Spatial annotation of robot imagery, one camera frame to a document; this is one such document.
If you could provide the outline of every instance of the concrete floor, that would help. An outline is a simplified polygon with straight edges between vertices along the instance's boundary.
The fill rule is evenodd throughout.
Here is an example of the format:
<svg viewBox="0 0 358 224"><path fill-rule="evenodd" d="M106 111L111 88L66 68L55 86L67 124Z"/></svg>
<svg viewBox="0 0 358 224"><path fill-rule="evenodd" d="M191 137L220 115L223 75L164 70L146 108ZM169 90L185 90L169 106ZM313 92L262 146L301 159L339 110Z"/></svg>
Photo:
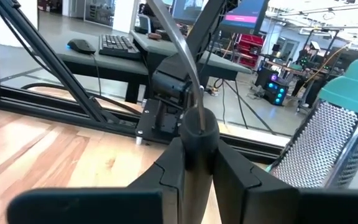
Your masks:
<svg viewBox="0 0 358 224"><path fill-rule="evenodd" d="M103 26L96 26L78 19L70 19L46 12L40 12L39 31L47 42L56 41L59 35L66 32L85 33L99 36L100 34L118 34ZM75 75L86 90L97 93L99 90L96 78ZM250 129L263 132L273 132L278 135L291 136L305 117L304 113L296 113L294 106L273 106L265 100L253 100L248 97L249 85L255 77L239 74L239 96L246 122ZM30 83L54 83L59 81L51 74L43 70L27 52L22 48L0 45L0 79L2 85L20 88ZM225 85L225 91L220 89L218 96L205 94L204 104L211 109L217 119L224 119L227 123L243 126L244 122L240 113L237 95L231 88L235 88L234 82ZM123 99L127 84L123 82L101 80L101 88L104 96ZM144 86L139 93L139 101L142 100ZM351 187L358 188L358 173Z"/></svg>

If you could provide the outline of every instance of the keyboard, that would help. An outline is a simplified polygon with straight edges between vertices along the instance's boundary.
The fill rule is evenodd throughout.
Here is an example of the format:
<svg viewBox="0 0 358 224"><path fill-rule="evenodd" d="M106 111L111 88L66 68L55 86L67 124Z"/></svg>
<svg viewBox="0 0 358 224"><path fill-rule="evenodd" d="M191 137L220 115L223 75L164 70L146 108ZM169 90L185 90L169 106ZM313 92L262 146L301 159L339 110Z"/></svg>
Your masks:
<svg viewBox="0 0 358 224"><path fill-rule="evenodd" d="M118 35L101 35L99 39L99 54L113 57L139 60L139 50L127 37Z"/></svg>

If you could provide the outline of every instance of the black desk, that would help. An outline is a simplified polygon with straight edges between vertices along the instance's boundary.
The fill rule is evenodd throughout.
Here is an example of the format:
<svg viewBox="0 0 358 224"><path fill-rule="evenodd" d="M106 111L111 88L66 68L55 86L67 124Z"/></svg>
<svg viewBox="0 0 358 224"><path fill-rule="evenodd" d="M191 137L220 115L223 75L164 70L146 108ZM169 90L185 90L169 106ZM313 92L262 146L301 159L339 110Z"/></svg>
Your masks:
<svg viewBox="0 0 358 224"><path fill-rule="evenodd" d="M65 34L60 41L54 41L49 44L72 73L98 77L92 56L80 54L67 47L68 41L74 38L85 39L98 50L98 36L78 32ZM143 62L99 55L97 52L94 56L98 64L100 78L128 83L125 101L137 103L140 85L146 86L145 93L149 92L149 73Z"/></svg>
<svg viewBox="0 0 358 224"><path fill-rule="evenodd" d="M149 77L152 76L155 69L160 65L161 61L178 52L173 43L165 40L152 40L147 38L145 34L139 34L131 31L134 38L135 46L142 52L149 69ZM197 64L198 70L206 62L209 52L205 52ZM203 70L203 76L200 83L206 87L209 77L223 78L226 80L236 80L237 73L252 74L252 70L242 65L238 65L216 54L211 54L207 66Z"/></svg>

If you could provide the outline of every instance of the computer mouse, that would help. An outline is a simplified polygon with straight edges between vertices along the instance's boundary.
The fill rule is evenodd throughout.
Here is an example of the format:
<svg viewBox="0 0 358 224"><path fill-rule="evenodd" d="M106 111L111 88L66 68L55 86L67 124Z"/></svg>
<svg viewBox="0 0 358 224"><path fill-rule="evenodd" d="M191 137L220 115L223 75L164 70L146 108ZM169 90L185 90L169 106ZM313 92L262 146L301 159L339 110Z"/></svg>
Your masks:
<svg viewBox="0 0 358 224"><path fill-rule="evenodd" d="M72 39L67 43L67 46L81 54L91 55L96 52L94 47L88 41L82 39Z"/></svg>

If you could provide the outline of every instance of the laboratory room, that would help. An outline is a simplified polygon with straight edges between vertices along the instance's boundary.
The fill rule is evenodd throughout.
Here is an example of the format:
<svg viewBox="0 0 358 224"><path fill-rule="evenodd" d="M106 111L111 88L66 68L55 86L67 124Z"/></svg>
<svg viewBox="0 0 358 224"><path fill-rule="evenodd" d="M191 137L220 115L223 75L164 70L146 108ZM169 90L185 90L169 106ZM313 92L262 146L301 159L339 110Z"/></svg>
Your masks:
<svg viewBox="0 0 358 224"><path fill-rule="evenodd" d="M358 0L0 0L0 224L328 220Z"/></svg>

